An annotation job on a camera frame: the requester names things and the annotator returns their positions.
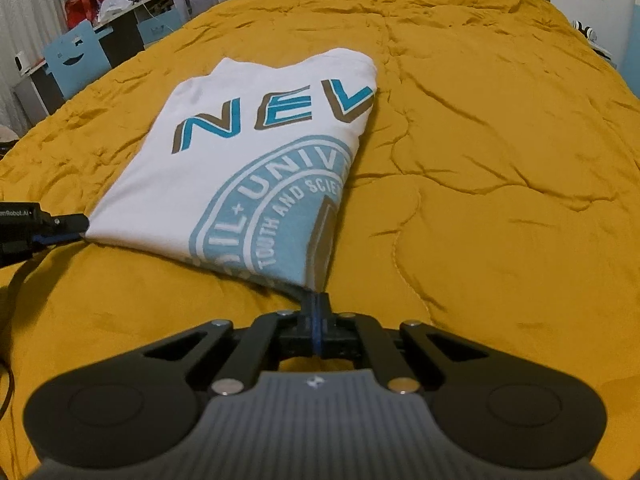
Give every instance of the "white t-shirt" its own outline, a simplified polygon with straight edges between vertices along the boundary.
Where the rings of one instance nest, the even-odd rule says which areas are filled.
[[[223,59],[179,84],[86,238],[322,291],[376,68],[338,48],[271,68]]]

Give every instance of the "red bag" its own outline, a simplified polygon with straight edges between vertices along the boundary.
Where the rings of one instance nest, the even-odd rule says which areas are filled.
[[[71,30],[84,20],[93,25],[104,0],[67,0],[65,4],[66,26]]]

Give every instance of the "blue drawer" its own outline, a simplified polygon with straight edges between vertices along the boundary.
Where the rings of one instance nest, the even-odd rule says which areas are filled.
[[[178,9],[168,10],[138,24],[140,37],[145,45],[162,40],[180,27],[182,27],[182,19]]]

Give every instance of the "curtain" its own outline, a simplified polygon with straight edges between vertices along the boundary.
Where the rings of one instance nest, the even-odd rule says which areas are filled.
[[[66,0],[0,0],[0,124],[18,134],[30,124],[11,88],[20,81],[14,62],[23,50],[35,63],[43,47],[66,32]]]

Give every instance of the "white plastic bag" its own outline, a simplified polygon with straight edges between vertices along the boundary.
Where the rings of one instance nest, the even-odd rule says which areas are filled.
[[[104,23],[112,16],[120,14],[123,10],[133,5],[131,0],[104,0],[100,6],[98,23]]]

